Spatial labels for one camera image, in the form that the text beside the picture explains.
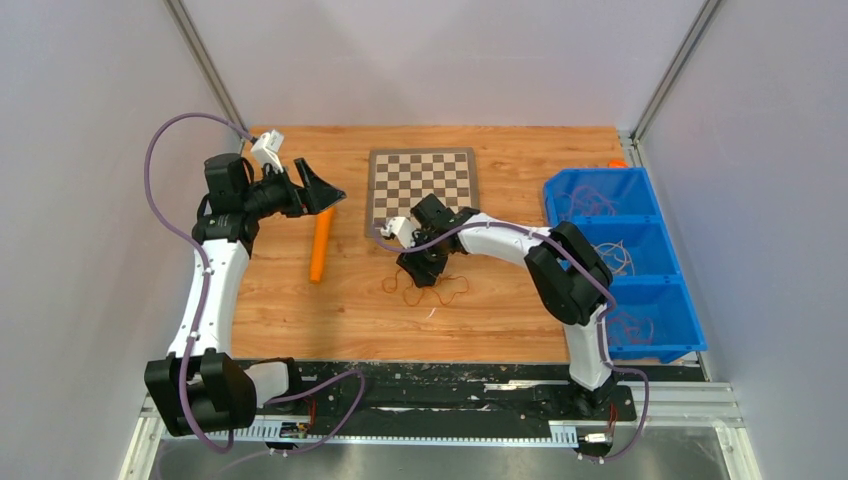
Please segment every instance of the metal floor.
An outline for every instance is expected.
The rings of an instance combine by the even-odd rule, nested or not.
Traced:
[[[621,426],[616,443],[630,432]],[[302,457],[262,457],[216,477],[222,467],[264,449],[258,442],[237,443],[227,455],[211,453],[196,440],[171,441],[160,461],[163,480],[287,479],[301,480],[570,480],[570,479],[729,479],[712,428],[649,427],[623,459],[605,465],[578,461],[570,450],[523,447],[452,447],[325,445]],[[157,469],[151,479],[157,479]]]

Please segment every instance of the carrot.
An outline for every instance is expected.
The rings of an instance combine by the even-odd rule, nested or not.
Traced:
[[[312,239],[312,261],[309,264],[309,281],[321,283],[324,275],[324,263],[327,260],[327,244],[330,241],[330,223],[333,221],[333,212],[336,207],[315,216],[315,237]]]

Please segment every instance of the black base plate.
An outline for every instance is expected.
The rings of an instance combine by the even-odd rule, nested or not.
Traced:
[[[342,435],[548,438],[549,420],[607,421],[610,417],[609,403],[588,416],[582,415],[572,400],[580,388],[572,384],[542,384],[508,391],[485,387],[510,380],[561,382],[568,378],[567,365],[314,361],[300,361],[298,365],[304,377],[316,377],[315,381],[305,380],[304,389],[350,369],[364,372],[366,394],[339,432]],[[659,374],[667,380],[699,381],[693,375],[698,369],[654,368],[660,369],[654,375],[651,368],[646,369],[651,377]],[[349,408],[358,388],[359,382],[351,378],[316,394],[317,419],[311,432],[329,433]],[[628,387],[615,387],[610,397],[620,421],[636,419]],[[260,413],[274,411],[269,408]],[[306,411],[305,403],[296,409],[299,414]]]

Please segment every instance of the orange wire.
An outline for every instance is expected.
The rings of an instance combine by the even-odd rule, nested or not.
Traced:
[[[315,426],[315,414],[318,413],[318,401],[312,397],[312,404],[309,405],[309,428]]]
[[[618,409],[615,408],[614,403],[610,403],[610,419],[607,423],[607,432],[615,432],[615,422],[618,421]]]
[[[400,272],[402,272],[402,271],[403,271],[403,269],[399,268],[397,270],[397,272],[395,272],[394,277],[386,277],[386,278],[383,279],[383,281],[381,282],[381,286],[383,287],[383,291],[385,293],[395,293],[398,290],[398,286],[399,286],[398,285],[399,284],[398,275],[400,275]],[[386,282],[392,280],[393,278],[394,278],[394,285],[386,286]],[[445,301],[442,298],[442,295],[436,290],[436,287],[438,287],[439,285],[441,285],[442,283],[444,283],[446,281],[453,281],[453,280],[459,280],[459,279],[465,280],[465,288],[462,289],[462,290],[457,290],[457,291],[453,292],[451,294],[450,298],[447,301]],[[403,292],[401,293],[401,296],[403,297],[403,303],[405,303],[409,307],[415,307],[418,304],[420,304],[421,300],[423,300],[424,297],[427,295],[427,292],[433,292],[436,295],[436,298],[439,299],[439,303],[443,307],[446,307],[453,302],[454,298],[456,298],[457,295],[459,295],[461,293],[468,293],[468,290],[470,289],[470,284],[468,283],[468,278],[466,278],[465,276],[463,276],[463,275],[458,275],[458,276],[448,275],[447,277],[441,277],[438,280],[436,280],[436,284],[433,285],[432,287],[420,288],[418,290],[420,292],[420,295],[418,295],[418,298],[415,299],[415,301],[410,301],[408,296],[407,296],[407,292],[409,290],[414,290],[415,283],[412,281],[412,278],[410,278],[409,280],[410,280],[409,285],[406,288],[404,288]]]

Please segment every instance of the checkered board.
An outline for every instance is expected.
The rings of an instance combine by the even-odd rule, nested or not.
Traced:
[[[434,193],[447,206],[479,208],[471,148],[372,150],[365,234],[374,222],[411,217],[410,208]]]

